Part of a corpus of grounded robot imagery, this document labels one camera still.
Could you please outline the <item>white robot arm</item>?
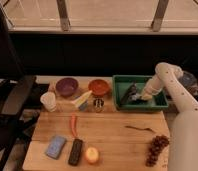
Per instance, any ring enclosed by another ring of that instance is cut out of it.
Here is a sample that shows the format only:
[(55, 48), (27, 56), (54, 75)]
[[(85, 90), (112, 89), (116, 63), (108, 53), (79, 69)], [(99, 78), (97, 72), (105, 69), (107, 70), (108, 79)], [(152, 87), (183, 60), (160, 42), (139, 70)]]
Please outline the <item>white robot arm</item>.
[(178, 81), (182, 76), (179, 66), (158, 63), (141, 97), (148, 99), (167, 89), (179, 111), (171, 129), (168, 171), (198, 171), (198, 101)]

